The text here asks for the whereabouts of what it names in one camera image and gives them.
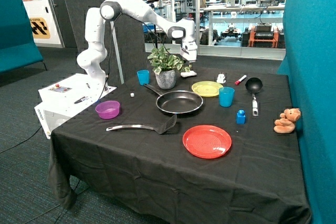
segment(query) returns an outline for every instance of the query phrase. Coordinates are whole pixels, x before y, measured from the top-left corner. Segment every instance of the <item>red plate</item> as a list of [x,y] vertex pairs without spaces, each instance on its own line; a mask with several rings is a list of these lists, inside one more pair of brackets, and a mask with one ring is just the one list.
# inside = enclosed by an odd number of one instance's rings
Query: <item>red plate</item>
[[212,125],[199,125],[190,128],[183,135],[183,144],[196,157],[217,158],[231,147],[230,135]]

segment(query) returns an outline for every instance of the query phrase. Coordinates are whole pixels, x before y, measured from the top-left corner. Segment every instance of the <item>teal panel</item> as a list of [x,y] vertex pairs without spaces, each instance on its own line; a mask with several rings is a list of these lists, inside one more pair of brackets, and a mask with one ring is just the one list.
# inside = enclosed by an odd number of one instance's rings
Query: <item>teal panel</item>
[[43,61],[22,0],[0,0],[0,72]]
[[286,0],[286,56],[278,73],[289,76],[303,171],[313,223],[334,223],[336,211],[336,0]]

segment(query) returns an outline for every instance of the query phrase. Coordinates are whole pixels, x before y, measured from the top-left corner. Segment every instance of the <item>frying pan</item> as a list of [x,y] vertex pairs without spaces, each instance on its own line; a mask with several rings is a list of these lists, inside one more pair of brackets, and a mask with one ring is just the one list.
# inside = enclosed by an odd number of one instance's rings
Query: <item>frying pan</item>
[[203,98],[191,91],[176,90],[162,93],[161,90],[144,84],[144,86],[159,95],[156,106],[163,112],[185,114],[198,110],[203,104]]
[[252,77],[250,79],[248,79],[245,83],[245,87],[247,89],[248,92],[250,92],[252,94],[252,115],[254,116],[258,116],[258,103],[257,103],[257,98],[255,96],[256,93],[258,93],[263,85],[262,82],[259,78],[256,77]]

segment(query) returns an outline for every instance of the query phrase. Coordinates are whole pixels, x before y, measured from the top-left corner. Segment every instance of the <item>purple bowl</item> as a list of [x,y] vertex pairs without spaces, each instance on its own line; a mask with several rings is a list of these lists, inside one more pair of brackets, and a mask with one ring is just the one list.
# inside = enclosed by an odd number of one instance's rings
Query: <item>purple bowl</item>
[[119,114],[120,103],[117,101],[106,101],[96,106],[96,112],[102,119],[112,119]]

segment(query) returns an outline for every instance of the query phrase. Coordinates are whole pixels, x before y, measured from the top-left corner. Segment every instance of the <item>ladle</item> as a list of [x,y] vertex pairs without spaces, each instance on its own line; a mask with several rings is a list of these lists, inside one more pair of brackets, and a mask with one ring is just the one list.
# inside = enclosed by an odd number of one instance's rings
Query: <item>ladle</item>
[[259,78],[252,77],[246,81],[245,87],[252,94],[252,115],[258,116],[258,103],[255,94],[262,89],[262,82]]

